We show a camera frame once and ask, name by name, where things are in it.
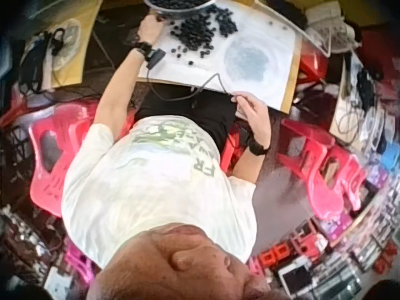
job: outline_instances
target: black cable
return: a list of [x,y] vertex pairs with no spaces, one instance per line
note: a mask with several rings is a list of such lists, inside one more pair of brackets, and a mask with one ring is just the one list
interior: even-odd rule
[[[356,97],[357,99],[358,99],[358,96],[359,96],[358,91],[356,91],[355,97]],[[346,147],[347,147],[347,146],[350,146],[352,143],[354,143],[354,141],[357,139],[357,137],[358,137],[358,135],[359,135],[359,132],[360,132],[360,130],[361,130],[361,118],[360,118],[359,112],[358,112],[358,110],[357,110],[357,109],[359,109],[359,108],[360,108],[360,104],[354,104],[354,103],[350,102],[350,110],[347,109],[346,113],[339,119],[339,122],[338,122],[338,120],[335,118],[337,131],[338,131],[340,134],[348,134],[348,133],[350,133],[351,131],[353,131],[353,130],[355,130],[355,129],[357,128],[357,130],[356,130],[356,132],[354,133],[354,136],[352,137],[352,139],[350,140],[350,142],[347,142],[347,143],[345,144]],[[343,130],[341,129],[341,124],[342,124],[343,120],[346,119],[346,118],[349,118],[352,114],[355,114],[355,115],[356,115],[356,117],[357,117],[357,124],[356,124],[355,126],[353,126],[352,128],[349,128],[349,129],[347,129],[346,131],[343,131]]]
[[192,94],[190,94],[190,95],[188,95],[188,96],[177,97],[177,98],[164,98],[164,97],[162,97],[162,96],[156,91],[156,89],[154,88],[154,85],[153,85],[152,82],[150,81],[149,74],[150,74],[150,70],[148,69],[148,70],[147,70],[147,75],[146,75],[146,81],[147,81],[147,83],[150,85],[151,91],[152,91],[158,98],[160,98],[160,99],[163,100],[163,101],[180,101],[180,100],[188,100],[188,99],[191,99],[191,98],[193,98],[194,96],[197,96],[198,94],[200,94],[201,92],[203,92],[203,90],[204,90],[204,88],[206,87],[206,85],[207,85],[211,80],[213,80],[215,77],[218,77],[219,84],[221,85],[222,89],[224,90],[224,93],[229,95],[229,93],[226,91],[226,89],[225,89],[225,87],[224,87],[224,84],[223,84],[223,82],[222,82],[222,80],[221,80],[221,75],[220,75],[219,73],[215,73],[215,74],[212,75],[212,76],[197,90],[197,91],[193,92]]

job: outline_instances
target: black wristwatch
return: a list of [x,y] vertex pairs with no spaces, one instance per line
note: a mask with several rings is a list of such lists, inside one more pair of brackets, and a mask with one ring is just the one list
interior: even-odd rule
[[161,49],[154,50],[153,46],[148,42],[137,42],[133,46],[134,49],[143,54],[147,61],[147,68],[151,70],[165,56],[165,52]]
[[249,150],[255,156],[266,155],[269,151],[268,149],[264,149],[264,146],[260,145],[254,138],[254,136],[250,137],[249,142],[247,144],[249,146]]

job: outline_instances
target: hand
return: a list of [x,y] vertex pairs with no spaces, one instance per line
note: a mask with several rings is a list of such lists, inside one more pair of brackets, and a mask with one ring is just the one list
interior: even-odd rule
[[271,121],[268,107],[249,92],[233,92],[232,95],[232,101],[237,102],[246,114],[256,142],[265,150],[268,149],[271,145]]
[[164,23],[159,22],[155,15],[147,15],[140,23],[139,37],[141,42],[147,42],[154,45],[163,30]]

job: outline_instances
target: metal bowl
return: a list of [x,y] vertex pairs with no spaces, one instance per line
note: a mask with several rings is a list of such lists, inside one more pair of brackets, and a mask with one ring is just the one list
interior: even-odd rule
[[189,18],[195,14],[201,13],[203,10],[207,9],[210,5],[213,5],[216,0],[209,0],[208,2],[196,6],[194,8],[186,8],[186,9],[167,9],[154,5],[151,0],[144,0],[147,6],[151,9],[155,10],[158,14],[162,16],[166,16],[171,19],[184,19]]

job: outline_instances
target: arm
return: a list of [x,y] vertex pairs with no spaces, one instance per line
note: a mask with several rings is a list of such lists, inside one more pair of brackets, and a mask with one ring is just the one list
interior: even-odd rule
[[[155,16],[148,15],[140,25],[139,37],[141,41],[146,41],[153,45],[162,28],[163,23],[157,22]],[[133,49],[111,78],[97,107],[94,123],[104,124],[109,127],[114,140],[118,138],[125,123],[129,100],[143,62],[143,55]]]
[[[250,93],[234,92],[233,95],[232,100],[237,101],[246,114],[255,140],[264,149],[268,149],[271,144],[271,122],[268,107]],[[256,156],[247,148],[235,165],[232,175],[255,184],[263,166],[264,158],[265,155]]]

